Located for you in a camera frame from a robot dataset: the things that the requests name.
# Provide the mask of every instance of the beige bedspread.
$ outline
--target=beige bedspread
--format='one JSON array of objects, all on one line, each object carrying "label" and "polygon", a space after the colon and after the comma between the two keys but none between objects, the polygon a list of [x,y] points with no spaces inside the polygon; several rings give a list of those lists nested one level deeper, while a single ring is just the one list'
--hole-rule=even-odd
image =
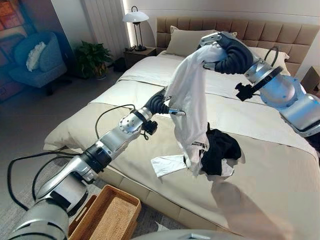
[{"label": "beige bedspread", "polygon": [[[95,122],[108,104],[90,103],[62,122],[45,140],[45,150],[63,146],[82,150],[97,139]],[[104,115],[98,132],[118,124],[128,109]],[[110,165],[128,178],[152,189],[179,206],[234,233],[260,240],[320,239],[320,171],[306,151],[230,134],[242,157],[233,161],[234,174],[223,178],[186,169],[157,178],[150,160],[180,154],[171,119],[154,116],[158,130],[146,141],[132,142]]]}]

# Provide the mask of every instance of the white wall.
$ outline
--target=white wall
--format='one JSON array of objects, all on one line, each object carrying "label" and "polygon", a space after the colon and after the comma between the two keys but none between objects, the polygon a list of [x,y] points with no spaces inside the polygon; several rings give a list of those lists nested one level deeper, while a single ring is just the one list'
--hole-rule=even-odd
[{"label": "white wall", "polygon": [[[157,16],[228,17],[320,25],[320,0],[123,0],[125,12],[133,5],[149,16],[141,24],[143,43],[156,44]],[[130,41],[135,37],[130,32]],[[297,77],[302,79],[311,65],[320,65],[320,33],[316,36]]]},{"label": "white wall", "polygon": [[63,31],[74,49],[81,40],[93,42],[90,24],[81,0],[51,0]]}]

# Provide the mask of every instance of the bed frame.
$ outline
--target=bed frame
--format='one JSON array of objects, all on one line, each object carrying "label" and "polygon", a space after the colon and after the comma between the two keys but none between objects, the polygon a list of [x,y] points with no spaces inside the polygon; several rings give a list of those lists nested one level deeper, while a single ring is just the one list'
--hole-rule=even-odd
[{"label": "bed frame", "polygon": [[237,38],[249,47],[270,49],[278,46],[290,58],[286,67],[295,76],[305,59],[320,26],[276,21],[257,21],[231,18],[158,17],[156,19],[156,51],[166,50],[170,39],[170,26],[181,30],[212,30],[237,32]]},{"label": "bed frame", "polygon": [[[170,25],[181,30],[211,30],[237,32],[237,37],[251,47],[279,46],[290,59],[288,70],[295,75],[304,60],[320,26],[270,21],[235,20],[220,18],[158,17],[156,24],[157,53],[165,50],[170,42]],[[191,229],[228,232],[216,224],[167,200],[160,194],[127,178],[108,166],[99,176],[108,184],[138,197],[142,202]]]}]

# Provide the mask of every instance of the lamp base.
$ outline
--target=lamp base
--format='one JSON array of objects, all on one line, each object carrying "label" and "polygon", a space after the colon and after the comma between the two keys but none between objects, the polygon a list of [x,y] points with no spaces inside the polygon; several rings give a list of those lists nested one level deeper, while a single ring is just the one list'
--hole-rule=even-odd
[{"label": "lamp base", "polygon": [[135,48],[135,50],[136,50],[137,52],[141,52],[141,51],[147,50],[147,48],[146,48],[145,46],[142,46],[142,45],[140,44],[138,47]]}]

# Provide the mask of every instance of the table lamp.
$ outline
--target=table lamp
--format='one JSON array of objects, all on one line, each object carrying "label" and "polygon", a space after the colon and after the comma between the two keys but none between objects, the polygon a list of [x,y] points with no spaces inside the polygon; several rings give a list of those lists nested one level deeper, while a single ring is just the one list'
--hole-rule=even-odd
[{"label": "table lamp", "polygon": [[[122,19],[122,21],[124,21],[126,23],[133,23],[134,24],[135,39],[136,39],[136,44],[137,44],[137,47],[135,48],[136,51],[144,51],[147,49],[142,43],[140,23],[143,21],[146,21],[148,19],[149,19],[149,17],[144,12],[138,11],[137,6],[133,6],[131,8],[131,12],[124,15],[124,17]],[[138,44],[136,26],[139,26],[141,44]]]}]

